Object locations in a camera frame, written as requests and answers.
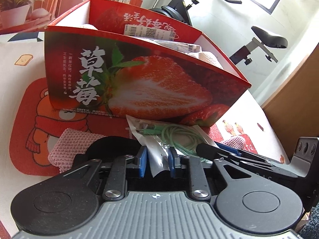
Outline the wooden furniture panel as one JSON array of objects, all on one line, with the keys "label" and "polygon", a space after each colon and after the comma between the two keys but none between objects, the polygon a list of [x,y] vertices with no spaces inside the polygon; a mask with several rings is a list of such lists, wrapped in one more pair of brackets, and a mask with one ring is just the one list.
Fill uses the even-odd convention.
[{"label": "wooden furniture panel", "polygon": [[318,136],[318,46],[262,105],[286,155],[301,136]]}]

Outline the pink knitted cloth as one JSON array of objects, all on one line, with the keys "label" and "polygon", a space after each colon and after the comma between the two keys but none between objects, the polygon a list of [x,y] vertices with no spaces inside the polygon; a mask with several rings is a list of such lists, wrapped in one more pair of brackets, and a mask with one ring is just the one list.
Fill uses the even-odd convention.
[{"label": "pink knitted cloth", "polygon": [[104,138],[104,135],[67,128],[48,154],[48,160],[63,173],[72,168],[76,154],[84,154],[100,138]]}]

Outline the cream knitted cloth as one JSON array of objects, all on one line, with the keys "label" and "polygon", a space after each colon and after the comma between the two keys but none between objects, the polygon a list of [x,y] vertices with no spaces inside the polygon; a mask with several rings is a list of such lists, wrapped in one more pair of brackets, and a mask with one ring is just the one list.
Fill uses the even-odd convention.
[{"label": "cream knitted cloth", "polygon": [[[91,24],[82,24],[80,27],[85,28],[85,29],[98,30],[95,26],[93,26]],[[211,65],[214,65],[220,69],[223,69],[222,65],[219,63],[216,56],[213,53],[211,53],[210,51],[189,52],[189,53],[184,52],[184,54],[189,55],[189,56],[194,57],[194,58],[197,58],[199,60],[202,60],[202,61],[209,63]]]}]

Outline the red strawberry cardboard box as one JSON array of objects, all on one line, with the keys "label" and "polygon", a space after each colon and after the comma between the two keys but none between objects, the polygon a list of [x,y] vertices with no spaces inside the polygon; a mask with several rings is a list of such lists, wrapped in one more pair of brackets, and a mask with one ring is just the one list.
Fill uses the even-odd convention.
[{"label": "red strawberry cardboard box", "polygon": [[213,125],[251,87],[204,33],[167,17],[173,42],[200,45],[223,69],[138,38],[80,27],[86,0],[51,22],[44,55],[49,99],[59,110],[184,125]]}]

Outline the silver packet in box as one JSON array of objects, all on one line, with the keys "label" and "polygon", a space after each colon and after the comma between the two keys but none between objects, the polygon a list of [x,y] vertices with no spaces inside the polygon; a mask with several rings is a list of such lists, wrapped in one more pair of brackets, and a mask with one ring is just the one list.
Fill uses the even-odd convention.
[{"label": "silver packet in box", "polygon": [[154,42],[183,53],[198,53],[202,51],[201,46],[197,44],[173,42],[168,40],[154,40]]}]

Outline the red bear mat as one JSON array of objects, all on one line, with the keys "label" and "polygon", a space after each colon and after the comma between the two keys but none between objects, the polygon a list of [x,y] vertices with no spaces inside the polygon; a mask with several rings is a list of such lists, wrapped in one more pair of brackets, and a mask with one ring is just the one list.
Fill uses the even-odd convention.
[{"label": "red bear mat", "polygon": [[125,119],[54,110],[46,79],[40,78],[26,88],[14,121],[9,154],[15,168],[27,175],[58,174],[59,169],[49,162],[48,156],[67,128],[133,137]]}]

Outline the white shipping label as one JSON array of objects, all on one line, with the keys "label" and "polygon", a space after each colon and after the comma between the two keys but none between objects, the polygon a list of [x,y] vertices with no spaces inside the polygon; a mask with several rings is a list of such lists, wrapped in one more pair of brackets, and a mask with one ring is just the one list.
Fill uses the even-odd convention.
[{"label": "white shipping label", "polygon": [[176,37],[174,31],[156,29],[152,27],[146,27],[142,25],[131,25],[127,24],[124,27],[124,35],[132,37],[144,37],[144,38],[153,38],[160,40],[173,41]]}]

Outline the white patterned bed sheet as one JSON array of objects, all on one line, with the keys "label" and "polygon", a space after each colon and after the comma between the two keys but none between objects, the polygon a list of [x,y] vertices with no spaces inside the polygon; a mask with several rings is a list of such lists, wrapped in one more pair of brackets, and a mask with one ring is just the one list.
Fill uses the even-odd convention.
[{"label": "white patterned bed sheet", "polygon": [[[17,232],[10,213],[14,196],[59,173],[53,165],[38,165],[33,152],[26,147],[28,141],[34,144],[42,139],[44,151],[48,152],[57,142],[56,137],[34,130],[38,109],[44,109],[44,117],[53,112],[47,98],[43,40],[41,32],[1,36],[1,238],[11,238]],[[222,119],[206,131],[220,142],[230,138],[228,126],[245,138],[247,151],[284,164],[289,162],[250,92],[245,92]]]}]

